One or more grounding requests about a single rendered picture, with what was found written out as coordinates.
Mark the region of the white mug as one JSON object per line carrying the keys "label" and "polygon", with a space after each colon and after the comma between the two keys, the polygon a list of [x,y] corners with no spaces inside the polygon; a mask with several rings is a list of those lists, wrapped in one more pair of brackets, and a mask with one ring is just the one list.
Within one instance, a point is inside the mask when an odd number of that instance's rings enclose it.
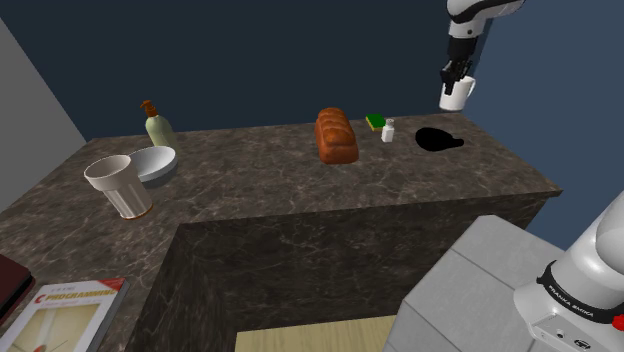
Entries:
{"label": "white mug", "polygon": [[447,85],[442,86],[439,108],[445,111],[461,111],[471,96],[476,85],[476,80],[471,76],[465,76],[453,86],[452,93],[446,94]]}

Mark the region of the brown bread loaf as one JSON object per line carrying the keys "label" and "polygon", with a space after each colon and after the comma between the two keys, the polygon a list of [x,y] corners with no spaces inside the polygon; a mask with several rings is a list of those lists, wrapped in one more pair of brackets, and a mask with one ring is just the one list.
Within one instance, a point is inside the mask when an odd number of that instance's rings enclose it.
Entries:
{"label": "brown bread loaf", "polygon": [[355,133],[341,109],[329,107],[318,113],[315,137],[323,163],[350,164],[359,159]]}

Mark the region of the grey robot stand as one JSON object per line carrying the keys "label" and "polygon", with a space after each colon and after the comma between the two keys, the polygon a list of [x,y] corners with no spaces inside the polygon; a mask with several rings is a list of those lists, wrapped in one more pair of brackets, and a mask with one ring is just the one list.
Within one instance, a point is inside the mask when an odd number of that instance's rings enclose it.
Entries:
{"label": "grey robot stand", "polygon": [[405,296],[382,352],[556,352],[530,335],[513,292],[562,254],[495,215],[478,217]]}

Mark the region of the green soap dispenser bottle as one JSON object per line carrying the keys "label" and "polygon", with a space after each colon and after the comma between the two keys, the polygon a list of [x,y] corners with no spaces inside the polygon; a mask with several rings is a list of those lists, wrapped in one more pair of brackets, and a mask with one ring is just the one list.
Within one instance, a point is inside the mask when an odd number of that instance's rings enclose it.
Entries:
{"label": "green soap dispenser bottle", "polygon": [[146,131],[154,146],[168,146],[175,151],[179,150],[175,133],[168,120],[161,116],[150,100],[144,100],[141,108],[147,115]]}

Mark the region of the white bowl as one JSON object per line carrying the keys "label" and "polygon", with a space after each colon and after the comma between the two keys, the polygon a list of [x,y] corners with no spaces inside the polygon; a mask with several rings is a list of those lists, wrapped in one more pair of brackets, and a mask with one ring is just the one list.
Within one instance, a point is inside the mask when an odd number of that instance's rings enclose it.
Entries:
{"label": "white bowl", "polygon": [[147,147],[129,154],[129,157],[146,188],[160,187],[168,183],[177,173],[178,157],[171,147]]}

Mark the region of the white ribbed cup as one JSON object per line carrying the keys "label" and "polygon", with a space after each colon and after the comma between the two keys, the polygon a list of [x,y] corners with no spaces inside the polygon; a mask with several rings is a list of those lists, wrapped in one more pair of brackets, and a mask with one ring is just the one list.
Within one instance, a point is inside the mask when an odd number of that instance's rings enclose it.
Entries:
{"label": "white ribbed cup", "polygon": [[128,155],[102,158],[85,169],[84,177],[109,199],[124,219],[139,218],[153,207]]}

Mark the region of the white book with red band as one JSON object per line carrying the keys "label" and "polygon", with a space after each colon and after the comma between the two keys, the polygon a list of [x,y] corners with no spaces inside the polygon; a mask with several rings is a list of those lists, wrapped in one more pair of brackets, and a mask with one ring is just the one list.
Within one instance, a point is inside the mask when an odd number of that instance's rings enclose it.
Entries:
{"label": "white book with red band", "polygon": [[125,278],[45,285],[0,337],[0,352],[96,352],[129,288]]}

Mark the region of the dark red book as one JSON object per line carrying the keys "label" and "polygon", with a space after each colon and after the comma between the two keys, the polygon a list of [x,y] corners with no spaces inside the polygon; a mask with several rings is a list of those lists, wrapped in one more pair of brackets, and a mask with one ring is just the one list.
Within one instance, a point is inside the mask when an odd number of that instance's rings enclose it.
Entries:
{"label": "dark red book", "polygon": [[0,326],[26,297],[35,282],[26,267],[0,255]]}

